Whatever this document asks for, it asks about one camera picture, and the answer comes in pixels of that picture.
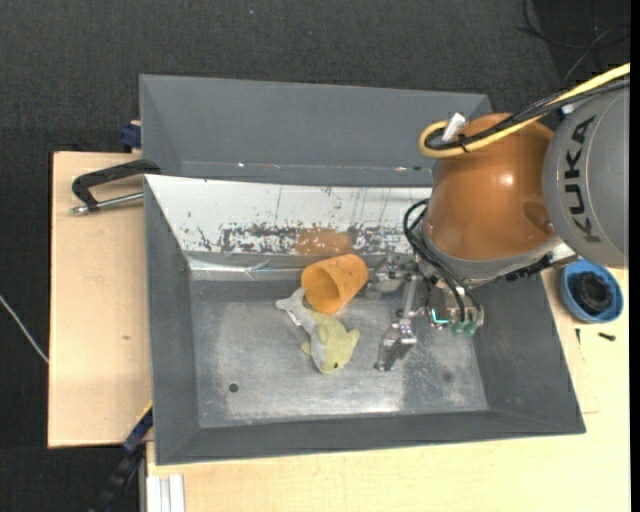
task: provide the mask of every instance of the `wooden board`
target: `wooden board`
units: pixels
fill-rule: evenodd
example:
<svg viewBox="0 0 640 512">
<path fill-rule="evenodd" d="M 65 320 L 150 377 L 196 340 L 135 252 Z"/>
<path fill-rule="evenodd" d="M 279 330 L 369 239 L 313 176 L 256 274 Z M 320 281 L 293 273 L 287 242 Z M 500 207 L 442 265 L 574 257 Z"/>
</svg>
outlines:
<svg viewBox="0 0 640 512">
<path fill-rule="evenodd" d="M 50 447 L 121 443 L 151 399 L 142 201 L 91 215 L 75 177 L 139 158 L 54 155 L 51 227 Z M 96 188 L 106 199 L 141 178 Z"/>
</svg>

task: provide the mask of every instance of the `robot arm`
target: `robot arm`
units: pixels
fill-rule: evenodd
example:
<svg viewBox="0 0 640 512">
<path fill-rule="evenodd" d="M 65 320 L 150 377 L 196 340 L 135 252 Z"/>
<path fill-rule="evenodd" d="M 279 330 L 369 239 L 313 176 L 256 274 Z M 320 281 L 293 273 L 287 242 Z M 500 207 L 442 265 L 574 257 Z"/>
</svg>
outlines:
<svg viewBox="0 0 640 512">
<path fill-rule="evenodd" d="M 484 321 L 473 288 L 539 271 L 563 244 L 601 265 L 628 265 L 629 74 L 630 65 L 621 66 L 519 114 L 473 120 L 464 134 L 455 133 L 458 118 L 423 132 L 421 151 L 441 162 L 430 200 L 405 216 L 415 255 L 403 268 L 413 276 L 410 298 L 377 368 L 389 370 L 411 348 L 416 314 L 433 328 L 472 335 Z M 577 108 L 555 133 L 537 122 L 569 104 Z M 416 276 L 429 291 L 414 308 L 407 304 Z"/>
</svg>

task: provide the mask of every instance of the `white cable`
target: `white cable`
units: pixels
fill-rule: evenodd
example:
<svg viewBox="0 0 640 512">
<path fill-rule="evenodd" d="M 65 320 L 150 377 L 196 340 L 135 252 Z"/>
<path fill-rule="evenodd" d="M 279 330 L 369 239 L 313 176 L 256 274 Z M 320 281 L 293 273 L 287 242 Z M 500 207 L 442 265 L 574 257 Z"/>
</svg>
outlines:
<svg viewBox="0 0 640 512">
<path fill-rule="evenodd" d="M 16 312 L 11 309 L 11 306 L 9 306 L 9 304 L 7 303 L 6 300 L 4 300 L 4 297 L 0 294 L 0 303 L 2 303 L 2 305 L 5 307 L 5 309 L 9 312 L 9 314 L 13 317 L 13 319 L 16 321 L 16 323 L 18 324 L 18 326 L 20 327 L 20 329 L 22 329 L 22 332 L 24 333 L 24 335 L 27 337 L 27 339 L 29 340 L 29 343 L 31 343 L 31 346 L 35 349 L 35 351 L 38 353 L 38 355 L 42 358 L 42 360 L 49 364 L 49 358 L 47 357 L 47 355 L 42 351 L 42 349 L 40 348 L 40 345 L 38 345 L 36 343 L 36 340 L 33 339 L 33 336 L 31 336 L 31 334 L 29 333 L 29 331 L 27 331 L 27 328 L 24 326 L 24 324 L 22 323 L 22 320 L 20 320 L 20 318 L 18 317 L 18 315 L 16 314 Z"/>
</svg>

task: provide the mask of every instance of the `gray bin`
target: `gray bin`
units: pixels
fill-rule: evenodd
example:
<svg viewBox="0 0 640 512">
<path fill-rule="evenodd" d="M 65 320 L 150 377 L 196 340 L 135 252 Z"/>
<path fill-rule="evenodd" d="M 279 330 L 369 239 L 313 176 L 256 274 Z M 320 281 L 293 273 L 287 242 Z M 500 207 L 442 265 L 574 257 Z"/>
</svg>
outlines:
<svg viewBox="0 0 640 512">
<path fill-rule="evenodd" d="M 472 339 L 418 319 L 418 345 L 391 372 L 373 363 L 401 291 L 348 305 L 342 320 L 362 335 L 331 375 L 315 371 L 304 332 L 274 307 L 313 260 L 287 244 L 295 212 L 360 234 L 371 222 L 408 253 L 394 208 L 428 195 L 434 167 L 415 147 L 419 132 L 453 111 L 490 110 L 484 96 L 173 77 L 141 87 L 144 156 L 180 177 L 144 187 L 159 464 L 584 432 L 538 279 L 479 288 L 487 320 Z M 399 199 L 372 199 L 383 187 Z M 362 209 L 335 209 L 336 192 Z M 291 218 L 271 220 L 274 194 Z M 221 226 L 258 213 L 283 230 L 279 244 L 225 245 Z M 363 239 L 373 269 L 389 244 Z"/>
</svg>

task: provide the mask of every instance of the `yellow cable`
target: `yellow cable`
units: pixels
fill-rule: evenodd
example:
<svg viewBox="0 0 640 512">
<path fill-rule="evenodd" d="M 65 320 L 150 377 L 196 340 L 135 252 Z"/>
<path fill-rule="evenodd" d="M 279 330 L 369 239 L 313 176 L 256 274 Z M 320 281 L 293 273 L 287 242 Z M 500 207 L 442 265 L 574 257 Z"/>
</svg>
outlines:
<svg viewBox="0 0 640 512">
<path fill-rule="evenodd" d="M 578 94 L 582 94 L 583 92 L 587 92 L 592 89 L 595 89 L 596 87 L 600 87 L 601 85 L 606 84 L 607 82 L 610 82 L 612 80 L 615 80 L 617 78 L 620 78 L 630 73 L 631 73 L 631 63 L 628 62 L 627 64 L 623 64 L 622 66 L 619 66 L 605 73 L 602 73 L 601 75 L 598 75 L 592 78 L 591 80 L 587 80 L 583 84 L 580 84 L 577 87 L 574 87 L 573 89 L 571 89 L 570 91 L 567 91 L 566 93 L 558 96 L 556 99 L 549 102 L 549 104 L 552 105 L 553 103 L 556 103 L 558 101 L 562 101 L 567 98 L 577 96 Z M 466 151 L 462 147 L 449 148 L 449 149 L 432 149 L 425 146 L 425 141 L 427 140 L 427 137 L 429 137 L 432 133 L 445 128 L 449 124 L 449 121 L 446 121 L 446 120 L 438 121 L 428 126 L 422 132 L 422 134 L 418 139 L 418 147 L 420 148 L 420 151 L 422 151 L 422 153 L 424 153 L 426 156 L 430 158 L 449 158 L 452 156 L 459 156 L 466 152 L 475 151 L 477 149 L 488 146 L 489 144 L 492 144 L 493 142 L 496 142 L 497 140 L 500 140 L 503 137 L 506 137 L 507 135 L 517 132 L 518 130 L 524 128 L 528 124 L 531 124 L 534 121 L 537 121 L 544 115 L 545 114 L 541 114 L 537 117 L 527 119 L 526 121 L 510 126 L 509 128 L 506 128 L 505 130 L 502 130 L 498 133 L 488 135 L 487 137 L 481 140 L 470 142 L 465 146 Z"/>
</svg>

